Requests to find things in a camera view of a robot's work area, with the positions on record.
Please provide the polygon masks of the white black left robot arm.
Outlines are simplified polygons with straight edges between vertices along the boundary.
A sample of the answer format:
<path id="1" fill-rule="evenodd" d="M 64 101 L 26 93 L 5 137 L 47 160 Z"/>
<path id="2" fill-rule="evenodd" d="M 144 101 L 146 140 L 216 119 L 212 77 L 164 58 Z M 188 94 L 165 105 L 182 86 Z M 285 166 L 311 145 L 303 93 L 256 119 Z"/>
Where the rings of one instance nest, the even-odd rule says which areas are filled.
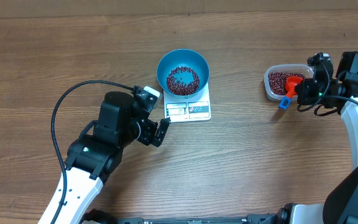
<path id="1" fill-rule="evenodd" d="M 91 121 L 68 148 L 65 173 L 40 223 L 118 222 L 112 215 L 88 207 L 121 163 L 126 146 L 135 140 L 146 146 L 161 145 L 170 119 L 159 123 L 148 119 L 161 97 L 148 86 L 130 94 L 111 91 L 105 95 L 99 118 Z"/>

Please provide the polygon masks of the red scoop blue handle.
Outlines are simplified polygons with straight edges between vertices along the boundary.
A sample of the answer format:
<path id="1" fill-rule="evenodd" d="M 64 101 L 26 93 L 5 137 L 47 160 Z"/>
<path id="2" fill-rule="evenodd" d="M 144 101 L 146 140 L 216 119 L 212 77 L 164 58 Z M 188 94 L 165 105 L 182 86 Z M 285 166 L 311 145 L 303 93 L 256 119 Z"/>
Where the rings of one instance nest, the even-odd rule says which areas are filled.
<path id="1" fill-rule="evenodd" d="M 285 89 L 286 89 L 287 93 L 281 100 L 281 102 L 278 106 L 279 109 L 286 110 L 289 107 L 289 105 L 293 99 L 293 96 L 296 95 L 295 87 L 298 84 L 300 84 L 302 81 L 303 81 L 303 78 L 301 78 L 301 77 L 290 76 L 287 78 L 287 80 L 285 82 Z"/>

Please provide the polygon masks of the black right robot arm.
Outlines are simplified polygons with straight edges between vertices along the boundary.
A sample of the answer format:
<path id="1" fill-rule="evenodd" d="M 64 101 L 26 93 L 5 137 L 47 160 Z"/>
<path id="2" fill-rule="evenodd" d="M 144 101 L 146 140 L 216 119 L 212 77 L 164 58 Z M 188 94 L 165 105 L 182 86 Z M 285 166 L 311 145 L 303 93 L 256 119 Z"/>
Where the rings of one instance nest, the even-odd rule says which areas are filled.
<path id="1" fill-rule="evenodd" d="M 343 52 L 337 70 L 328 54 L 319 52 L 307 59 L 310 78 L 288 77 L 279 109 L 297 97 L 297 110 L 320 107 L 326 115 L 337 113 L 345 124 L 352 155 L 352 172 L 328 195 L 324 203 L 288 203 L 274 215 L 262 215 L 255 223 L 358 223 L 358 52 Z"/>

